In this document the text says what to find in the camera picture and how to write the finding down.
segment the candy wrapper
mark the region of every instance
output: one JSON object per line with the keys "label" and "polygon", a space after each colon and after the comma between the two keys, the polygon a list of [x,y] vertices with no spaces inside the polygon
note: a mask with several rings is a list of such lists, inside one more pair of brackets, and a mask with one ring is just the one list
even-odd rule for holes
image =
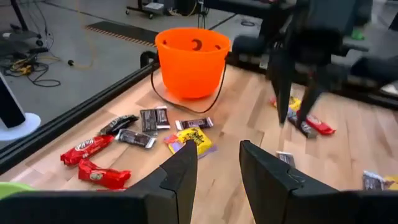
{"label": "candy wrapper", "polygon": [[111,135],[95,136],[62,154],[61,161],[67,166],[77,165],[82,159],[89,158],[108,146],[113,139],[114,136]]}
{"label": "candy wrapper", "polygon": [[170,129],[169,118],[167,117],[167,107],[158,106],[156,111],[156,128],[157,129]]}
{"label": "candy wrapper", "polygon": [[387,176],[384,177],[386,181],[385,187],[388,190],[398,190],[398,176]]}
{"label": "candy wrapper", "polygon": [[307,124],[311,126],[313,129],[317,130],[321,135],[331,135],[336,132],[333,128],[327,125],[325,122],[319,120],[317,117],[313,115],[308,115],[306,120]]}
{"label": "candy wrapper", "polygon": [[123,189],[124,183],[130,178],[130,171],[117,171],[113,169],[103,169],[83,159],[79,162],[79,179],[90,181],[109,189]]}
{"label": "candy wrapper", "polygon": [[156,140],[156,138],[152,138],[149,135],[137,133],[127,129],[121,129],[115,139],[132,145],[142,146],[147,149],[150,149]]}
{"label": "candy wrapper", "polygon": [[212,120],[209,117],[190,120],[190,121],[175,121],[175,125],[177,129],[180,131],[187,128],[199,127],[203,129],[203,128],[211,128],[214,126]]}
{"label": "candy wrapper", "polygon": [[[276,107],[275,97],[271,98],[269,102]],[[289,108],[296,111],[296,113],[299,113],[300,106],[301,106],[301,100],[291,96],[289,100]],[[305,121],[307,125],[317,130],[317,132],[321,135],[331,135],[336,132],[335,129],[331,128],[328,124],[319,120],[317,117],[313,115],[309,114]]]}
{"label": "candy wrapper", "polygon": [[364,190],[384,190],[386,181],[373,172],[363,172],[363,189]]}
{"label": "candy wrapper", "polygon": [[142,132],[151,136],[157,135],[156,110],[140,110]]}
{"label": "candy wrapper", "polygon": [[[276,107],[276,97],[272,97],[269,100],[269,103]],[[297,111],[297,110],[300,109],[300,106],[301,106],[301,100],[296,98],[296,97],[290,96],[290,98],[289,98],[289,108],[292,108],[293,110]]]}
{"label": "candy wrapper", "polygon": [[122,128],[127,128],[135,121],[138,121],[139,117],[134,115],[124,115],[120,116],[113,121],[111,121],[108,125],[106,125],[103,129],[99,131],[100,135],[112,134],[115,135]]}
{"label": "candy wrapper", "polygon": [[308,139],[315,139],[318,135],[317,131],[311,128],[306,121],[303,121],[300,126],[297,126],[297,119],[296,112],[289,108],[287,112],[287,120],[293,124],[305,137]]}
{"label": "candy wrapper", "polygon": [[188,128],[179,131],[177,134],[166,137],[164,141],[168,144],[170,151],[175,154],[190,139],[193,139],[197,145],[198,159],[217,150],[216,146],[213,145],[200,128]]}
{"label": "candy wrapper", "polygon": [[289,152],[280,152],[277,151],[276,152],[277,157],[286,162],[287,164],[289,164],[291,167],[296,168],[296,165],[294,163],[294,158],[293,158],[293,154],[289,153]]}

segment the white base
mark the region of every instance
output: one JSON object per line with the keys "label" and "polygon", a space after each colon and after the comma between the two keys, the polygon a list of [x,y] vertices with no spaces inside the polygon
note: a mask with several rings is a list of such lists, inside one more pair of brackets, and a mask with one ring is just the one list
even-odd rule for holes
{"label": "white base", "polygon": [[25,121],[14,128],[6,128],[4,124],[0,125],[0,141],[23,138],[34,132],[40,126],[40,122],[41,119],[36,114],[25,113]]}

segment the wooden surface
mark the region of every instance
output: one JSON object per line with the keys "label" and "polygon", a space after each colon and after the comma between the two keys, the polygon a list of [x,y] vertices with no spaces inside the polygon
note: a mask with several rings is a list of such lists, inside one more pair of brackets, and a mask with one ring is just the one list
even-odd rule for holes
{"label": "wooden surface", "polygon": [[[155,85],[168,99],[175,100],[164,90],[160,74],[155,75]],[[294,86],[293,95],[301,97],[302,93],[302,86]],[[312,114],[337,132],[311,141],[289,123],[279,128],[276,109],[268,103],[271,96],[271,84],[263,75],[228,67],[219,101],[205,115],[213,119],[215,127],[204,132],[218,146],[218,151],[198,161],[192,223],[254,223],[238,161],[239,142],[243,139],[273,154],[293,153],[299,170],[340,190],[361,189],[364,169],[381,175],[398,173],[397,113],[324,94]],[[200,110],[212,100],[181,103]],[[160,105],[164,103],[152,91],[147,77],[0,176],[0,181],[22,182],[45,190],[101,189],[80,181],[77,167],[65,167],[60,154],[93,137],[117,116],[139,114],[141,109]],[[131,170],[132,177],[126,185],[136,183],[171,156],[162,140],[176,132],[174,121],[202,116],[171,106],[168,115],[172,129],[160,131],[151,150],[114,142],[91,160],[100,167]],[[131,129],[140,131],[140,122]]]}

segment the dark chocolate bar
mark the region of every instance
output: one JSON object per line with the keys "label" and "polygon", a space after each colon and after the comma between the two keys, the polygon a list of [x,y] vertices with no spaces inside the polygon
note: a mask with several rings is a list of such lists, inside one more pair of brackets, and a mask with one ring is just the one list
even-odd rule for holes
{"label": "dark chocolate bar", "polygon": [[194,119],[190,121],[175,121],[175,125],[178,130],[184,130],[187,128],[199,127],[203,128],[211,128],[214,126],[213,122],[209,117],[202,119]]}
{"label": "dark chocolate bar", "polygon": [[156,110],[140,110],[142,132],[149,135],[157,135]]}
{"label": "dark chocolate bar", "polygon": [[156,127],[157,129],[170,129],[169,118],[167,117],[167,107],[158,106],[156,110]]}
{"label": "dark chocolate bar", "polygon": [[289,120],[290,123],[292,123],[301,133],[303,133],[303,135],[309,139],[313,139],[316,138],[318,135],[318,132],[311,128],[311,126],[309,126],[307,124],[306,121],[303,121],[301,123],[301,125],[297,125],[297,114],[294,110],[290,109],[287,112],[287,119]]}
{"label": "dark chocolate bar", "polygon": [[120,117],[114,119],[113,121],[111,121],[103,129],[101,129],[99,131],[99,134],[100,135],[107,135],[107,134],[115,135],[119,132],[120,129],[127,128],[128,126],[130,126],[133,122],[137,121],[138,119],[139,119],[139,117],[134,116],[133,114],[120,116]]}
{"label": "dark chocolate bar", "polygon": [[384,190],[384,179],[373,172],[364,171],[362,180],[364,190]]}
{"label": "dark chocolate bar", "polygon": [[121,129],[115,139],[121,142],[142,146],[147,149],[150,149],[156,140],[156,138],[152,138],[146,134],[137,133],[128,129]]}
{"label": "dark chocolate bar", "polygon": [[277,151],[276,154],[280,160],[286,162],[291,167],[296,168],[296,165],[294,163],[293,154],[291,154],[289,152],[280,152],[280,151]]}

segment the concrete floor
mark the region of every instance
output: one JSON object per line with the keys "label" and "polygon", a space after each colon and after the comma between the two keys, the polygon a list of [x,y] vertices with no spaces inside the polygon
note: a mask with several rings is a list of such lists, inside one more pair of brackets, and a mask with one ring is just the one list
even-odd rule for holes
{"label": "concrete floor", "polygon": [[[8,2],[0,0],[0,30],[9,28],[11,22],[18,24],[14,11],[10,6],[7,6]],[[172,27],[197,26],[196,16],[155,17],[153,20],[149,20],[147,16],[140,12],[131,11],[130,15],[125,15],[126,5],[134,6],[136,0],[79,0],[79,2],[80,11],[86,13],[83,15],[84,25],[109,20],[156,32]],[[49,32],[55,38],[51,51],[64,61],[73,59],[76,63],[89,64],[91,57],[90,50],[85,39],[84,30],[81,29],[81,21],[78,19],[78,13],[75,10],[76,1],[48,0],[39,2],[38,4],[47,19]],[[380,30],[385,30],[386,23],[388,23],[391,17],[390,15],[394,13],[394,10],[385,10],[382,6],[383,4],[381,3],[375,4],[373,24],[366,31],[369,40],[373,43],[381,42],[380,38],[386,38],[382,37],[383,35],[380,33]],[[34,17],[35,21],[43,31],[44,25],[34,4],[21,4],[21,10],[30,29],[35,31],[35,26],[28,15],[29,11],[31,14],[37,15],[37,17]],[[232,15],[229,12],[210,10],[206,18],[206,26],[214,26]],[[243,19],[254,22],[256,26],[241,26],[240,23]],[[258,34],[260,24],[260,19],[236,15],[218,26],[215,31],[227,35],[233,40],[238,34],[242,33]],[[155,50],[152,47],[126,42],[95,32],[89,32],[89,36],[96,49],[95,63],[92,69],[78,70],[69,67],[66,63],[58,62],[51,64],[49,72],[45,74],[45,78],[60,80],[62,83],[61,86],[41,88],[32,85],[25,77],[6,78],[22,107],[27,112],[39,114],[43,123],[49,122],[139,69],[139,55],[141,52]],[[397,40],[396,34],[388,34],[388,38]],[[34,40],[30,40],[27,43],[34,46]],[[391,51],[388,46],[384,46],[384,49],[387,50],[383,50],[377,54],[391,54],[391,52],[396,54],[398,51],[398,49]],[[357,58],[359,55],[359,53],[354,53],[352,58]],[[0,142],[0,147],[5,144],[7,143]]]}

